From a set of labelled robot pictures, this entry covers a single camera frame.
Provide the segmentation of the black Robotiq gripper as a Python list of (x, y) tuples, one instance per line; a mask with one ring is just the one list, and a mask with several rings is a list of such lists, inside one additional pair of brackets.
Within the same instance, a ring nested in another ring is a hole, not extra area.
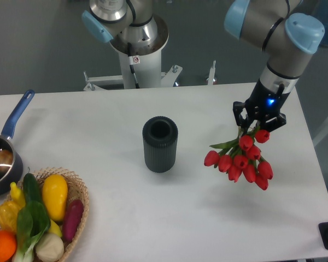
[(259, 80), (250, 97), (244, 102), (233, 102), (233, 114), (241, 135), (246, 135), (250, 125), (259, 121), (260, 129), (272, 132), (286, 124), (286, 115), (280, 110), (289, 94), (284, 93), (283, 83), (273, 92)]

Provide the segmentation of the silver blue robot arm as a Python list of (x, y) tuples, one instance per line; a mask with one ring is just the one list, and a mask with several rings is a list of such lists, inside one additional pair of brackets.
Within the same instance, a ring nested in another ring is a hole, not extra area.
[(325, 34), (318, 19), (294, 12), (300, 3), (234, 1), (226, 13), (227, 32), (269, 55), (250, 97), (233, 104), (242, 135), (253, 123), (268, 132), (286, 124), (286, 116), (280, 110)]

